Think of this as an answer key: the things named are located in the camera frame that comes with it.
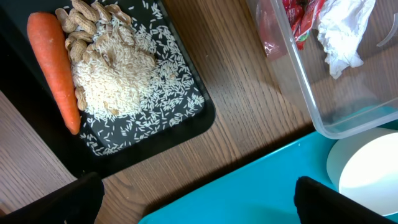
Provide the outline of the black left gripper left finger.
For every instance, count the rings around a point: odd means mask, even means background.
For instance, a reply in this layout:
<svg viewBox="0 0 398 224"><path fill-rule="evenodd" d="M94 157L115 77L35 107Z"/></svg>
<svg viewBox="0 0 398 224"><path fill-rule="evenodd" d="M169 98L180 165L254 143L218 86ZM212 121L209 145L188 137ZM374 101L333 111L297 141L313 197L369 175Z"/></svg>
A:
<svg viewBox="0 0 398 224"><path fill-rule="evenodd" d="M1 217L1 223L94 223L104 197L96 172Z"/></svg>

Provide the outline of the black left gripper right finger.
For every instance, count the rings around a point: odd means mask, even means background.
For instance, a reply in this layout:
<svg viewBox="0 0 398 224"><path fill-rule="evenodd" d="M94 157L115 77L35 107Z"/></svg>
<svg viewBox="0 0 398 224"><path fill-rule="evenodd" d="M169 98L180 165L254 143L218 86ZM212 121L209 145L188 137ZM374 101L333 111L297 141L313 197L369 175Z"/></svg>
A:
<svg viewBox="0 0 398 224"><path fill-rule="evenodd" d="M395 224L307 176L296 181L294 204L301 224Z"/></svg>

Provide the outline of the white bowl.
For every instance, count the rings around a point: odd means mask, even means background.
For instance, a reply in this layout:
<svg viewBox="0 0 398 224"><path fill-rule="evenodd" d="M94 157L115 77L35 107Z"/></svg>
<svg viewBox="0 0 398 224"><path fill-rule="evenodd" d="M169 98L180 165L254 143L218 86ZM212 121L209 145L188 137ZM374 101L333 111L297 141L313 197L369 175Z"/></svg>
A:
<svg viewBox="0 0 398 224"><path fill-rule="evenodd" d="M397 131L374 128L338 140L326 161L337 191L382 216L397 213Z"/></svg>

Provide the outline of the food scraps pile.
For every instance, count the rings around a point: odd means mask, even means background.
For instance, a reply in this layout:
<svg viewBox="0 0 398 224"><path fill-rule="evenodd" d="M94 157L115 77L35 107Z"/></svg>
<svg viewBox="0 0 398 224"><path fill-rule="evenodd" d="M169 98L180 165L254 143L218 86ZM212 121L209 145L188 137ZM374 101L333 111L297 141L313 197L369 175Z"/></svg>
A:
<svg viewBox="0 0 398 224"><path fill-rule="evenodd" d="M94 155L119 152L204 108L159 1L72 1L55 15L66 35L80 138Z"/></svg>

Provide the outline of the orange carrot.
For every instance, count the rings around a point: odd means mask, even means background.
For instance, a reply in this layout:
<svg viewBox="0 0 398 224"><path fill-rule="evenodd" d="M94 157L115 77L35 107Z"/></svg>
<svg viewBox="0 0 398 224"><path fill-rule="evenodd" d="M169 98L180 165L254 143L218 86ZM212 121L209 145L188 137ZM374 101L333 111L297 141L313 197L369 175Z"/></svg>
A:
<svg viewBox="0 0 398 224"><path fill-rule="evenodd" d="M73 135L78 134L80 114L65 36L59 21L53 14L34 12L27 20L27 35L65 126Z"/></svg>

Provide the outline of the white tissue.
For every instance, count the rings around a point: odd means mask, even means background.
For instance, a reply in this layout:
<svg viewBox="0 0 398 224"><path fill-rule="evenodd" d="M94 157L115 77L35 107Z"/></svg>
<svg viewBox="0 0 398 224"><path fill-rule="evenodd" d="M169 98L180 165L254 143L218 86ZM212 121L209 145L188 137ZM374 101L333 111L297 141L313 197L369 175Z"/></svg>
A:
<svg viewBox="0 0 398 224"><path fill-rule="evenodd" d="M343 70L363 65L357 49L368 26L375 0L327 0L318 15L318 41L326 53L329 73L339 78Z"/></svg>

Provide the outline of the red snack wrapper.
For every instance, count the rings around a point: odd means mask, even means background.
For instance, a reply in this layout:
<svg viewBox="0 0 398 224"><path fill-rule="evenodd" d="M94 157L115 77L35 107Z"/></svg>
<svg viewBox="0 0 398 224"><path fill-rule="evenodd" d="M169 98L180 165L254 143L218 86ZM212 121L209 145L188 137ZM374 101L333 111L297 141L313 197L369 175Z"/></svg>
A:
<svg viewBox="0 0 398 224"><path fill-rule="evenodd" d="M295 43L304 49L310 31L325 3L325 0L282 0Z"/></svg>

